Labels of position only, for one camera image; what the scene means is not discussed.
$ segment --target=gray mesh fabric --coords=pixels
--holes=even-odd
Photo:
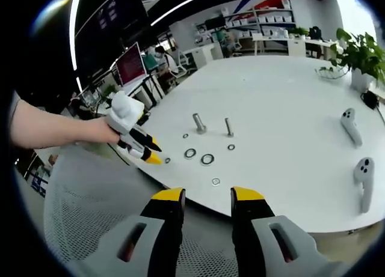
[[[63,149],[45,199],[45,237],[63,263],[93,253],[100,237],[129,215],[139,215],[161,190],[118,157],[109,160],[77,146]],[[187,205],[177,276],[237,276],[231,224]]]

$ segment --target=office room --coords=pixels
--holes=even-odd
[[[20,103],[60,119],[38,145],[11,127],[13,163],[75,276],[343,276],[376,244],[385,46],[368,2],[45,3],[32,38],[61,36],[63,85],[16,86],[11,119]],[[64,141],[44,140],[54,127]]]

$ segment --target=desk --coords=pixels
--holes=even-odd
[[[135,95],[139,101],[144,103],[147,109],[151,109],[165,96],[157,78],[154,75],[155,72],[152,72],[150,75],[140,77],[124,86],[122,89],[127,96]],[[106,103],[101,103],[97,107],[96,113],[99,115],[106,115],[109,110],[107,107],[108,105]]]
[[[198,69],[204,67],[206,64],[212,62],[215,59],[223,59],[223,53],[219,42],[207,44],[202,47],[195,47],[183,52],[184,55],[189,53],[192,54]]]
[[[329,52],[332,44],[337,44],[337,49],[342,50],[336,41],[321,41],[321,40],[302,40],[299,38],[268,38],[254,39],[254,54],[257,55],[257,43],[258,41],[285,41],[288,43],[289,56],[306,56],[305,44],[316,44],[324,48],[324,58],[330,59],[331,53]]]
[[[259,191],[276,215],[307,232],[374,224],[384,218],[385,126],[349,88],[350,74],[333,81],[318,77],[315,68],[327,64],[290,56],[210,62],[153,108],[143,126],[171,162],[155,166],[127,157],[164,186],[184,187],[187,198],[228,216],[230,188],[241,186]],[[359,149],[340,124],[350,107],[363,138]],[[207,133],[196,134],[193,113]],[[233,138],[226,136],[226,117]],[[189,148],[197,151],[191,160],[183,156]],[[215,156],[211,166],[200,164],[206,153]],[[354,184],[353,169],[366,156],[377,166],[371,208],[361,214],[362,189]],[[215,177],[221,180],[216,187]]]

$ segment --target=metal washer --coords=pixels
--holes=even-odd
[[[195,150],[194,148],[187,149],[186,152],[185,152],[185,158],[186,158],[186,159],[191,159],[191,158],[193,158],[196,154],[197,154],[197,150]]]
[[[216,187],[216,186],[219,186],[219,184],[221,183],[221,180],[219,178],[214,178],[211,180],[211,184]]]
[[[206,157],[210,157],[211,159],[210,159],[210,162],[208,162],[208,163],[206,163],[205,162],[205,158]],[[213,154],[204,154],[203,156],[202,156],[202,158],[200,158],[200,163],[203,165],[203,166],[209,166],[209,165],[211,165],[213,162],[214,162],[214,155]]]

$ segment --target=white shelving unit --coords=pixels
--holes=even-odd
[[[259,32],[262,32],[261,26],[265,26],[265,25],[266,26],[295,25],[295,20],[294,20],[294,22],[265,22],[265,23],[259,22],[258,17],[260,16],[260,13],[269,13],[269,12],[273,13],[275,11],[288,11],[288,12],[291,12],[292,19],[294,19],[293,10],[292,9],[286,9],[286,8],[265,8],[265,9],[255,10],[253,8],[250,11],[244,11],[242,13],[229,14],[227,16],[224,16],[224,18],[227,19],[227,18],[234,17],[234,16],[241,16],[241,15],[244,15],[244,14],[251,14],[252,13],[252,14],[254,14],[255,22],[248,23],[246,25],[230,26],[230,27],[226,27],[226,28],[227,29],[236,29],[236,28],[242,28],[242,27],[245,27],[245,26],[256,26],[257,30]]]

